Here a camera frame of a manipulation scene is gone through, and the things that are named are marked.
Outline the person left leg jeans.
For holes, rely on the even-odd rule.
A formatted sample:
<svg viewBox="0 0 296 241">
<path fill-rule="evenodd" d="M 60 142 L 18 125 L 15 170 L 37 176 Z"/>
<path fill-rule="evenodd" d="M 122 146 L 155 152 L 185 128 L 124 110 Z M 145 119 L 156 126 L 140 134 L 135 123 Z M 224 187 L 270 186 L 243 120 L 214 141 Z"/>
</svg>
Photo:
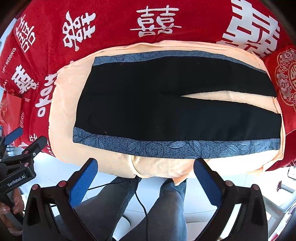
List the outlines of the person left leg jeans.
<svg viewBox="0 0 296 241">
<path fill-rule="evenodd" d="M 137 176 L 132 179 L 116 177 L 96 196 L 74 208 L 96 240 L 112 240 L 115 228 L 141 180 Z"/>
</svg>

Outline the red blanket white characters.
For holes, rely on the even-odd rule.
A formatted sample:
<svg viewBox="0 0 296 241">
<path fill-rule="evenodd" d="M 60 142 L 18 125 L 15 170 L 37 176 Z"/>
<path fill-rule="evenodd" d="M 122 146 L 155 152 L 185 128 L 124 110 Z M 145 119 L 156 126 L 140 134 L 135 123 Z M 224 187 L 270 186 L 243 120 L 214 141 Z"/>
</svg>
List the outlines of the red blanket white characters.
<svg viewBox="0 0 296 241">
<path fill-rule="evenodd" d="M 1 87 L 19 101 L 21 145 L 45 136 L 44 152 L 56 157 L 48 131 L 61 68 L 102 49 L 164 40 L 236 47 L 262 61 L 291 42 L 261 1 L 30 1 L 1 53 Z"/>
</svg>

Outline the person leg jeans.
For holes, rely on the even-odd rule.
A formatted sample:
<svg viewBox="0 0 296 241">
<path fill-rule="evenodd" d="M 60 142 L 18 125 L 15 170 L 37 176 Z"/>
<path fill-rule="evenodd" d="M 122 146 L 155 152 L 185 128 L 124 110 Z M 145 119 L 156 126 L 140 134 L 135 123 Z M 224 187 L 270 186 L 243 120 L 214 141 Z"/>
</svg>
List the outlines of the person leg jeans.
<svg viewBox="0 0 296 241">
<path fill-rule="evenodd" d="M 96 196 L 74 208 L 96 240 L 112 240 L 115 228 L 141 180 L 137 176 L 132 179 L 116 177 Z"/>
<path fill-rule="evenodd" d="M 160 187 L 159 197 L 145 217 L 121 240 L 186 240 L 184 200 L 187 182 L 176 186 L 167 179 Z"/>
</svg>

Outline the peach cushion cover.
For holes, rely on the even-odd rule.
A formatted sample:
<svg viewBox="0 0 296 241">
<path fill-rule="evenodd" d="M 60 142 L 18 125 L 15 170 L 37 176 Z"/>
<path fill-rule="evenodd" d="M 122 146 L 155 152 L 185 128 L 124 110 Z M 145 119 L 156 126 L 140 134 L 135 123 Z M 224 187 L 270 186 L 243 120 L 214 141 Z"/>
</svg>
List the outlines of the peach cushion cover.
<svg viewBox="0 0 296 241">
<path fill-rule="evenodd" d="M 252 67 L 267 72 L 264 63 L 255 54 L 248 53 L 236 47 L 193 41 L 164 40 L 159 43 L 137 43 L 129 46 L 117 46 L 99 50 L 87 57 L 64 66 L 57 72 L 55 90 L 49 115 L 49 140 L 54 155 L 61 161 L 82 166 L 88 158 L 98 161 L 99 171 L 114 174 L 119 177 L 142 178 L 163 177 L 173 178 L 179 185 L 186 178 L 193 178 L 194 157 L 189 159 L 169 159 L 140 157 L 139 154 L 128 155 L 112 152 L 84 144 L 73 142 L 73 128 L 76 120 L 76 109 L 79 97 L 91 71 L 95 57 L 113 57 L 121 54 L 137 54 L 164 50 L 202 51 L 231 57 Z M 281 115 L 280 149 L 268 150 L 255 154 L 245 154 L 234 157 L 205 159 L 215 171 L 238 173 L 266 171 L 274 163 L 282 160 L 285 150 L 285 127 L 280 104 L 276 97 L 259 97 L 256 94 L 218 91 L 210 93 L 190 94 L 186 97 L 208 100 L 230 100 L 251 104 Z"/>
</svg>

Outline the black pants blue trim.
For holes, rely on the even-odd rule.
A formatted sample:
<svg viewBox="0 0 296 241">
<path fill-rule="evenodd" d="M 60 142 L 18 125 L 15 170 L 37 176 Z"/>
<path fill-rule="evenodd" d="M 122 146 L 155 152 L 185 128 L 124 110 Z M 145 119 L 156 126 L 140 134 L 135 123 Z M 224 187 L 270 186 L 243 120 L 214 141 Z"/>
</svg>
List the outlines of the black pants blue trim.
<svg viewBox="0 0 296 241">
<path fill-rule="evenodd" d="M 203 51 L 95 57 L 73 142 L 154 158 L 277 151 L 282 117 L 265 70 Z"/>
</svg>

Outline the person right leg jeans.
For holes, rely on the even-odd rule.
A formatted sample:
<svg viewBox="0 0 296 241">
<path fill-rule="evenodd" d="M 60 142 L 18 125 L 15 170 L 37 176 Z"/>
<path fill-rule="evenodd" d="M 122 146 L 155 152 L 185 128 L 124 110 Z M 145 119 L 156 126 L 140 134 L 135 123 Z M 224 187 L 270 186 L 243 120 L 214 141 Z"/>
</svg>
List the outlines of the person right leg jeans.
<svg viewBox="0 0 296 241">
<path fill-rule="evenodd" d="M 186 240 L 184 200 L 187 182 L 176 186 L 167 179 L 160 187 L 159 197 L 145 217 L 121 240 Z"/>
</svg>

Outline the red embroidered pillow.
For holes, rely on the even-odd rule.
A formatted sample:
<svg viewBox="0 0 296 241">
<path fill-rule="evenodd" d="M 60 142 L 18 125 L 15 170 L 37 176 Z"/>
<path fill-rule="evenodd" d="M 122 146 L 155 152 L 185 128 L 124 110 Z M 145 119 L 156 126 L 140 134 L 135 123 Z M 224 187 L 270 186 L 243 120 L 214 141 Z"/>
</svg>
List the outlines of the red embroidered pillow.
<svg viewBox="0 0 296 241">
<path fill-rule="evenodd" d="M 288 135 L 295 131 L 295 46 L 281 48 L 263 61 L 274 85 Z"/>
</svg>

